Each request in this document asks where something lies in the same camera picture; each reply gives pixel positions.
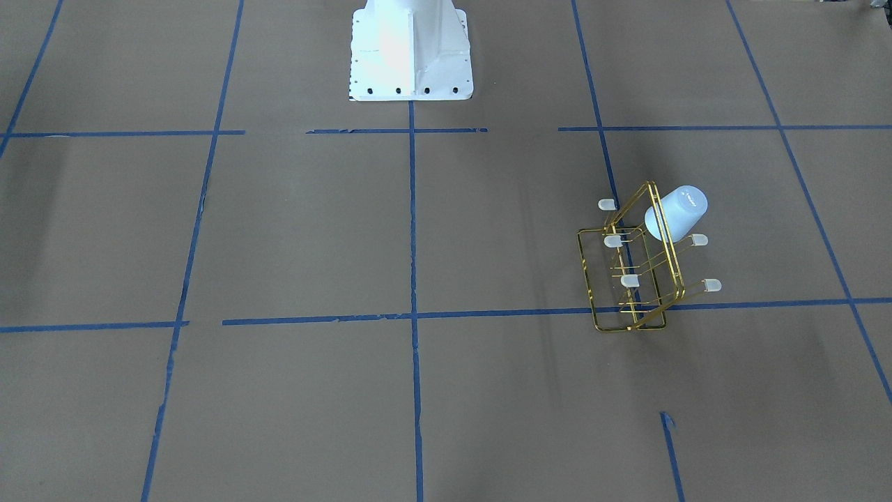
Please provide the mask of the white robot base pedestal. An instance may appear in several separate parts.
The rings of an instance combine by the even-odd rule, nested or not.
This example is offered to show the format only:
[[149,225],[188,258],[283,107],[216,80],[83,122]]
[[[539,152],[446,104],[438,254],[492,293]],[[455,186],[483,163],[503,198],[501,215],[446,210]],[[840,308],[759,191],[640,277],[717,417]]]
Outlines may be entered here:
[[367,1],[351,17],[348,99],[468,100],[468,16],[452,1]]

